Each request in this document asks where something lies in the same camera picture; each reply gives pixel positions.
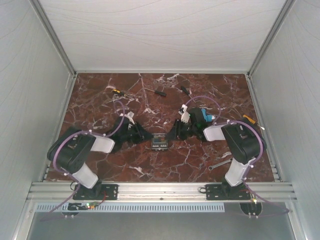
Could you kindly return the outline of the black fuse box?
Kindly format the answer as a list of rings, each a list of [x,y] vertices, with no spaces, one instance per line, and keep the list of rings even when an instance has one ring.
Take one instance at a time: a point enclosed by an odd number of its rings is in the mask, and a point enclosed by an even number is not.
[[[152,140],[151,150],[152,151],[166,151],[169,149],[169,142],[167,140]]]

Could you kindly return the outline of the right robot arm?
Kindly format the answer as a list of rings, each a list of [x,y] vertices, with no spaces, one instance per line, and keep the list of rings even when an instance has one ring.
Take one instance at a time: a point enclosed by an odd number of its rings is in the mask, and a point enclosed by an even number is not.
[[[216,123],[218,117],[208,114],[206,109],[188,109],[186,105],[182,105],[179,114],[180,119],[174,121],[165,139],[184,141],[189,137],[196,137],[202,142],[226,141],[232,159],[218,191],[227,199],[234,198],[245,189],[243,181],[249,168],[253,167],[267,148],[264,138],[257,130],[257,122],[243,115],[240,120]]]

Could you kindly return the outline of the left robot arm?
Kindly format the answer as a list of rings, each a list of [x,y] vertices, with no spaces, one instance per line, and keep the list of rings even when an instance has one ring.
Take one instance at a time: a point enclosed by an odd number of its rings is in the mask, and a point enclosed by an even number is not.
[[[132,116],[121,114],[104,134],[70,126],[49,148],[47,159],[56,171],[70,176],[85,187],[86,195],[97,199],[102,195],[103,187],[98,183],[99,177],[86,164],[89,153],[116,153],[125,142],[137,145],[153,137]]]

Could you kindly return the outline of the clear fuse box cover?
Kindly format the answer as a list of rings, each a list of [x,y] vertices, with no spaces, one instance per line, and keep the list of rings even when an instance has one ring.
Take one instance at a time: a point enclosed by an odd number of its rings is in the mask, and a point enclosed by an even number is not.
[[[151,140],[151,150],[165,151],[169,148],[169,141],[166,139],[165,133],[155,133]]]

